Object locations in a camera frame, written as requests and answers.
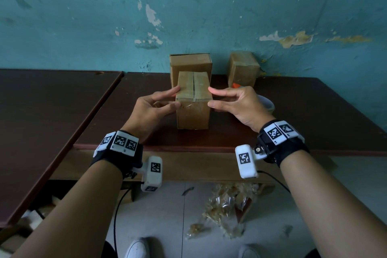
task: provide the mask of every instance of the white sneaker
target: white sneaker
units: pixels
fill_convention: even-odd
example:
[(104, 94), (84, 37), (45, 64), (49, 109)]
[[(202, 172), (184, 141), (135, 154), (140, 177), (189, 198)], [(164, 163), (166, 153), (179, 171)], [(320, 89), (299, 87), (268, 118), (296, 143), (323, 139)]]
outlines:
[(243, 245), (239, 249), (238, 258), (261, 258), (261, 256), (252, 246)]
[(126, 252), (125, 258), (149, 258), (149, 245), (143, 237), (134, 240)]

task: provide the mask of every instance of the dark wooden table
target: dark wooden table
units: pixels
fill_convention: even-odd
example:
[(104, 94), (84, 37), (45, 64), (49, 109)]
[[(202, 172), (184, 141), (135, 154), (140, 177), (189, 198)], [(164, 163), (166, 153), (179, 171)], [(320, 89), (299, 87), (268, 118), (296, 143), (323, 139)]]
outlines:
[[(106, 133), (121, 128), (138, 97), (170, 86), (168, 73), (127, 73), (74, 147), (95, 149)], [(211, 86), (226, 88), (226, 76), (212, 75)], [(292, 124), (313, 153), (387, 155), (387, 134), (317, 78), (259, 78), (254, 89), (273, 101), (274, 116)], [(233, 153), (235, 146), (254, 145), (256, 136), (229, 113), (212, 112), (208, 130), (177, 130), (176, 116), (170, 115), (144, 149)]]
[(0, 70), (0, 228), (22, 216), (122, 76)]

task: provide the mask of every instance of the teal wall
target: teal wall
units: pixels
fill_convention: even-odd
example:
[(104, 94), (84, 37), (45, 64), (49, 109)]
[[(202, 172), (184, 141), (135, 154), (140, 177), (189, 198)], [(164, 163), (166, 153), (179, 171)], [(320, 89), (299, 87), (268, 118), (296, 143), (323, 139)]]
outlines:
[[(225, 73), (231, 50), (249, 50), (387, 129), (386, 13), (387, 0), (0, 0), (0, 67), (168, 72), (171, 53), (210, 52)], [(315, 36), (285, 49), (264, 39), (275, 31)], [(371, 40), (326, 42), (355, 35)]]

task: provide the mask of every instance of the floor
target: floor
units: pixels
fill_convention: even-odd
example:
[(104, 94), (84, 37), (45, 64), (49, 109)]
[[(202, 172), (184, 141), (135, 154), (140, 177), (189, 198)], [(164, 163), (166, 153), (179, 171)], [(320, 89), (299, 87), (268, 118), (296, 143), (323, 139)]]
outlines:
[[(332, 157), (338, 165), (333, 174), (387, 222), (387, 158)], [(183, 197), (186, 188), (195, 187)], [(214, 184), (164, 182), (156, 193), (142, 193), (133, 203), (121, 204), (117, 215), (117, 248), (124, 257), (137, 237), (148, 237), (152, 258), (235, 258), (242, 244), (255, 244), (262, 258), (304, 257), (315, 248), (291, 195), (277, 186), (259, 197), (249, 211), (241, 238), (228, 239), (216, 226), (200, 237), (185, 239), (198, 221)], [(293, 226), (289, 237), (284, 226)], [(113, 222), (106, 238), (113, 245)]]

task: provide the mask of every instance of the cardboard box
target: cardboard box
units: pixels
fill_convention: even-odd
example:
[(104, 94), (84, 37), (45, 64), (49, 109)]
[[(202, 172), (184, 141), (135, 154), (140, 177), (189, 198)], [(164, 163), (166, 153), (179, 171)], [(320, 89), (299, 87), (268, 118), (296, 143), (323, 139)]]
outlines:
[(227, 71), (228, 86), (237, 83), (241, 86), (254, 87), (259, 71), (259, 64), (251, 52), (231, 52)]
[(176, 101), (181, 107), (176, 111), (178, 129), (208, 129), (210, 108), (207, 102), (212, 100), (208, 91), (210, 81), (207, 72), (179, 72), (178, 84), (181, 90)]
[(208, 53), (171, 54), (170, 65), (172, 87), (177, 86), (181, 71), (207, 72), (208, 80), (211, 81), (212, 61)]

